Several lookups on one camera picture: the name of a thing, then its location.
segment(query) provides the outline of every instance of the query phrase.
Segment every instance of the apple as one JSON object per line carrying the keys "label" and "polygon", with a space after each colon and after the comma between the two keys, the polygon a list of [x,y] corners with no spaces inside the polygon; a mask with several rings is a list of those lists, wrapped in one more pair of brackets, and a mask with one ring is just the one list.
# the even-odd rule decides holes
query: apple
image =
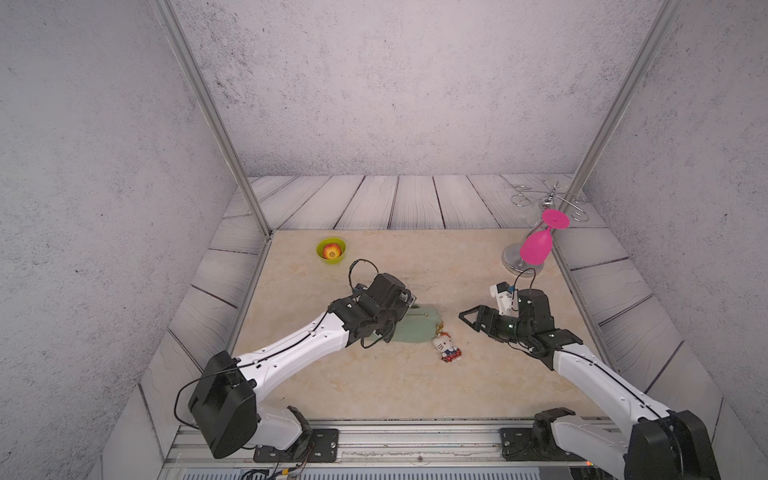
{"label": "apple", "polygon": [[341,247],[338,243],[329,243],[323,248],[323,258],[326,260],[332,260],[341,255]]}

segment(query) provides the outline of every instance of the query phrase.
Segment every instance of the wooden floorboard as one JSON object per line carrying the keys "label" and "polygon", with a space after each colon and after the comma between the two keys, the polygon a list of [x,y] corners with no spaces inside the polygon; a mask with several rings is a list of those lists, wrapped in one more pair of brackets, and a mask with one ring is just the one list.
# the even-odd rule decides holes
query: wooden floorboard
{"label": "wooden floorboard", "polygon": [[648,396],[676,412],[690,410],[704,422],[712,437],[723,396],[686,343],[648,390]]}
{"label": "wooden floorboard", "polygon": [[434,180],[445,228],[498,228],[466,175],[439,175]]}
{"label": "wooden floorboard", "polygon": [[253,215],[222,219],[209,248],[230,252],[256,253],[264,246],[264,235]]}
{"label": "wooden floorboard", "polygon": [[503,174],[502,177],[518,191],[549,192],[557,184],[558,191],[565,192],[571,183],[571,179],[564,174]]}
{"label": "wooden floorboard", "polygon": [[224,350],[237,309],[191,286],[168,329],[199,367]]}
{"label": "wooden floorboard", "polygon": [[538,208],[518,207],[512,201],[518,191],[501,175],[469,175],[469,181],[501,228],[531,228],[538,222]]}
{"label": "wooden floorboard", "polygon": [[712,449],[723,480],[766,480],[768,460],[728,402],[723,403]]}
{"label": "wooden floorboard", "polygon": [[[293,178],[294,177],[249,177],[248,180],[250,181],[253,193],[256,195],[256,199],[260,202],[275,193]],[[243,192],[238,188],[232,195],[232,200],[230,200],[230,205],[227,207],[227,211],[224,212],[224,218],[250,215],[250,213],[250,208],[248,208],[248,204],[245,203],[245,198],[243,198]]]}
{"label": "wooden floorboard", "polygon": [[331,177],[280,228],[283,230],[328,230],[334,228],[358,187],[360,187],[363,178],[363,175]]}
{"label": "wooden floorboard", "polygon": [[336,225],[337,230],[386,230],[395,203],[397,177],[366,177]]}
{"label": "wooden floorboard", "polygon": [[607,228],[566,228],[555,232],[554,241],[572,270],[629,257]]}
{"label": "wooden floorboard", "polygon": [[101,452],[104,480],[156,478],[164,460],[136,385]]}
{"label": "wooden floorboard", "polygon": [[260,202],[270,228],[282,227],[291,215],[309,200],[330,177],[297,177]]}
{"label": "wooden floorboard", "polygon": [[397,183],[392,230],[445,228],[432,177],[403,175]]}
{"label": "wooden floorboard", "polygon": [[192,278],[192,285],[234,306],[240,306],[259,262],[250,253],[208,250]]}
{"label": "wooden floorboard", "polygon": [[[174,418],[176,394],[185,383],[200,376],[200,369],[187,355],[181,344],[170,332],[166,332],[160,346],[149,362],[149,368],[141,379],[141,389],[147,400],[150,417],[164,455],[170,451],[176,431],[181,425]],[[179,397],[178,415],[182,420],[194,423],[187,407],[194,387],[187,387]]]}
{"label": "wooden floorboard", "polygon": [[587,312],[600,323],[651,295],[631,261],[621,260],[572,272],[587,301]]}
{"label": "wooden floorboard", "polygon": [[621,376],[642,391],[683,341],[655,296],[601,325],[600,331]]}

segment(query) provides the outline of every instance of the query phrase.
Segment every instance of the gray textured wall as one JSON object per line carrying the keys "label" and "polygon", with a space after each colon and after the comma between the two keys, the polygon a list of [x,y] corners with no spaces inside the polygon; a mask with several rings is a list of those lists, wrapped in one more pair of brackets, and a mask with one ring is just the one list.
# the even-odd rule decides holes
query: gray textured wall
{"label": "gray textured wall", "polygon": [[0,165],[0,477],[84,478],[234,183],[147,0],[0,2]]}
{"label": "gray textured wall", "polygon": [[588,195],[768,451],[768,4],[690,2]]}
{"label": "gray textured wall", "polygon": [[572,172],[660,0],[173,0],[249,175]]}

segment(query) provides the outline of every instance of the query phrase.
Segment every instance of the mounting plate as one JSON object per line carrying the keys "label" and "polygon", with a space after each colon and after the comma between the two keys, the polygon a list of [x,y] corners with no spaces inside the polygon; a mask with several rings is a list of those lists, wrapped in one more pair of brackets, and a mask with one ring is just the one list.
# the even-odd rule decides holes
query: mounting plate
{"label": "mounting plate", "polygon": [[[310,456],[307,463],[334,463],[339,450],[338,429],[314,429],[310,436]],[[256,446],[253,451],[256,463],[292,462],[288,452],[268,446]]]}
{"label": "mounting plate", "polygon": [[534,446],[533,429],[499,429],[502,458],[507,462],[584,462],[578,455],[556,449],[541,452]]}

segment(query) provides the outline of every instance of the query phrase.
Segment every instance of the beige table surface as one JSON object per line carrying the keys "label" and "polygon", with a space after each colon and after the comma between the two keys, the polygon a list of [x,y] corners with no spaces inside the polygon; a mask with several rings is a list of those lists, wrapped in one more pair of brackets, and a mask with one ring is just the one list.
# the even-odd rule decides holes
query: beige table surface
{"label": "beige table surface", "polygon": [[[349,295],[347,270],[357,258],[399,278],[419,305],[436,306],[462,359],[440,360],[431,343],[354,344],[314,362],[265,400],[297,407],[308,419],[437,419],[531,417],[565,406],[603,415],[569,381],[539,360],[476,333],[458,313],[496,307],[488,288],[512,283],[504,248],[526,230],[279,230],[235,345],[236,355],[269,345],[306,325],[335,299]],[[346,241],[345,258],[326,265],[316,255],[325,237]],[[359,263],[353,283],[370,284],[375,270]],[[528,286],[521,279],[518,285]],[[548,295],[555,325],[594,350],[587,327],[552,256],[534,287]]]}

